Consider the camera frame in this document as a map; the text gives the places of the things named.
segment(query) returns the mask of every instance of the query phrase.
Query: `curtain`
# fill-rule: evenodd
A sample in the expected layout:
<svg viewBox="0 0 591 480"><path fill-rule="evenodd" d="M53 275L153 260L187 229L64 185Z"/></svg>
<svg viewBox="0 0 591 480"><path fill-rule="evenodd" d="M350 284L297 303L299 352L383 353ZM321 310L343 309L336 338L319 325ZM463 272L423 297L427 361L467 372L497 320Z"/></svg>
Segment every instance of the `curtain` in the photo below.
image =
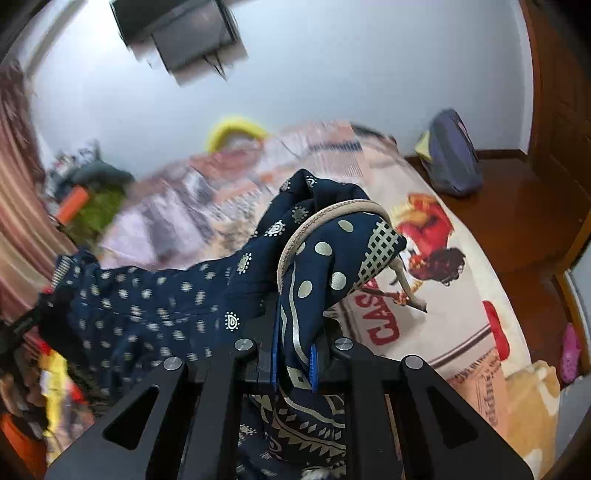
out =
<svg viewBox="0 0 591 480"><path fill-rule="evenodd" d="M49 284L72 243L53 226L38 192L45 179L18 63L0 72L0 313L14 320Z"/></svg>

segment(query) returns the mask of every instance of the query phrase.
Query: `dark hair of printed figure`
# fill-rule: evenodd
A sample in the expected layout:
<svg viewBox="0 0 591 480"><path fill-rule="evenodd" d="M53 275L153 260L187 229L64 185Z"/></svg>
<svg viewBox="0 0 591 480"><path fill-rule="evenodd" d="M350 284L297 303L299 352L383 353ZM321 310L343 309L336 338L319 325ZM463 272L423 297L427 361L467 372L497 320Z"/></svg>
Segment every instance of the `dark hair of printed figure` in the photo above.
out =
<svg viewBox="0 0 591 480"><path fill-rule="evenodd" d="M464 253L455 247L435 250L423 258L418 268L409 268L408 272L418 280L435 280L449 286L460 277L466 264L465 258Z"/></svg>

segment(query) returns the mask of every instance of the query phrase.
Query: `yellow curved object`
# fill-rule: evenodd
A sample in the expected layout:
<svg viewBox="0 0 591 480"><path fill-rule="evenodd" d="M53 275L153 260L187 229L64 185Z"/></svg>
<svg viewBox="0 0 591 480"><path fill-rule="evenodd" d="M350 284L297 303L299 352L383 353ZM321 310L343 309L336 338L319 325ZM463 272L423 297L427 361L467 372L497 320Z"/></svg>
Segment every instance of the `yellow curved object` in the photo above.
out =
<svg viewBox="0 0 591 480"><path fill-rule="evenodd" d="M218 123L207 138L206 150L214 153L222 149L228 136L244 134L256 140L262 141L269 135L267 131L257 124L241 117L228 118Z"/></svg>

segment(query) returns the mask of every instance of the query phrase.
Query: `wooden door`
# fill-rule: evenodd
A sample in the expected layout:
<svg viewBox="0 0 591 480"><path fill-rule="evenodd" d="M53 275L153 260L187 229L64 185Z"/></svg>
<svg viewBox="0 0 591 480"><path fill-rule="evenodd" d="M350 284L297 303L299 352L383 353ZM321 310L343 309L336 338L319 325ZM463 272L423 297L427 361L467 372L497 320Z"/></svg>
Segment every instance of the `wooden door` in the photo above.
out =
<svg viewBox="0 0 591 480"><path fill-rule="evenodd" d="M566 192L583 219L591 207L591 76L582 66L587 52L577 48L567 22L548 2L521 0L521 6L534 70L528 159L547 185Z"/></svg>

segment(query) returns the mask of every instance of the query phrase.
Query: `backpack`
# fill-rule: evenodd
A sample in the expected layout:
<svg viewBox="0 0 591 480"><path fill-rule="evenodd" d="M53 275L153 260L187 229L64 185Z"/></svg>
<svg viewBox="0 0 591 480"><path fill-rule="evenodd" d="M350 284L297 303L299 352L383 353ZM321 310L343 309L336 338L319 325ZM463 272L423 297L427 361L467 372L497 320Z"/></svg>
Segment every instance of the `backpack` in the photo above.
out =
<svg viewBox="0 0 591 480"><path fill-rule="evenodd" d="M482 187L482 170L476 151L455 110L441 111L414 149L435 191L463 197Z"/></svg>

